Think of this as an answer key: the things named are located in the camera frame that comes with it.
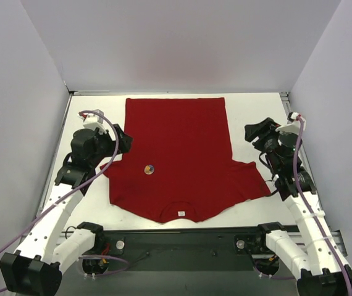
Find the round painted brooch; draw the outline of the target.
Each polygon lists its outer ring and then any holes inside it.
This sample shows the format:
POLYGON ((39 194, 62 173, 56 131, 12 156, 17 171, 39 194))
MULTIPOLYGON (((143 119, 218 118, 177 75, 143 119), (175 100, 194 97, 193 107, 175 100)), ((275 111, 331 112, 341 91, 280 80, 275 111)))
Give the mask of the round painted brooch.
POLYGON ((153 174, 153 173, 154 173, 154 167, 153 167, 152 165, 146 165, 146 166, 144 167, 144 173, 145 173, 146 175, 151 175, 151 174, 153 174))

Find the red t-shirt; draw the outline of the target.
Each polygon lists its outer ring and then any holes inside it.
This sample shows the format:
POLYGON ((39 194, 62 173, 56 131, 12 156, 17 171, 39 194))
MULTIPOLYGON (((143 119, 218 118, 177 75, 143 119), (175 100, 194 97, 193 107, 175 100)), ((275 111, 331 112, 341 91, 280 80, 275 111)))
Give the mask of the red t-shirt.
POLYGON ((232 158, 222 97, 129 98, 124 131, 133 138, 130 152, 105 175, 110 203, 128 212, 158 223, 201 222, 270 193, 254 162, 232 158))

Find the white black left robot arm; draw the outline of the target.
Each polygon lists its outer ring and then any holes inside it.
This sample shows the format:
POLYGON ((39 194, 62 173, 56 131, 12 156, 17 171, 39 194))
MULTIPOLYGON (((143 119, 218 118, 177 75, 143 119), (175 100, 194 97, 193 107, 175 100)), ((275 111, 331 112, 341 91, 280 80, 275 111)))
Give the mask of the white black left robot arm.
POLYGON ((103 227, 82 222, 63 243, 57 241, 75 207, 84 198, 104 158, 127 153, 132 138, 114 124, 110 131, 100 123, 85 124, 73 133, 71 151, 57 172, 51 195, 34 225, 14 253, 6 252, 0 269, 7 290, 24 295, 55 295, 63 274, 89 251, 103 250, 103 227))

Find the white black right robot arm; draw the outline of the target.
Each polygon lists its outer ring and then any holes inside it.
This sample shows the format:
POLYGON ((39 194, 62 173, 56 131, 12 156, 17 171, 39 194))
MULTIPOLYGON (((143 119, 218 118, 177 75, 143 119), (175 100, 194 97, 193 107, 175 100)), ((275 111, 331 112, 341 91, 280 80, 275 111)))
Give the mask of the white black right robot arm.
POLYGON ((260 224, 258 242, 289 269, 299 295, 352 295, 352 267, 325 221, 316 186, 299 156, 305 123, 299 113, 292 112, 286 125, 271 118, 245 125, 245 141, 265 156, 303 246, 293 241, 280 223, 260 224))

